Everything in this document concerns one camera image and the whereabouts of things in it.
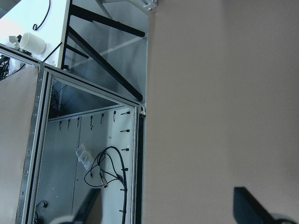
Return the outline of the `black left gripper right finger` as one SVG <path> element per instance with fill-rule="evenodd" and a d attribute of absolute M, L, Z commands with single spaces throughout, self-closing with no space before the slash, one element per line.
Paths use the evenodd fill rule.
<path fill-rule="evenodd" d="M 245 187 L 234 187 L 233 216 L 238 224 L 277 223 Z"/>

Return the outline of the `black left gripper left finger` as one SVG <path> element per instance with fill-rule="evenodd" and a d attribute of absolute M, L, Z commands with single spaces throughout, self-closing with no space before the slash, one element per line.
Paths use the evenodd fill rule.
<path fill-rule="evenodd" d="M 101 189 L 90 189 L 79 210 L 72 220 L 72 224 L 85 224 Z"/>

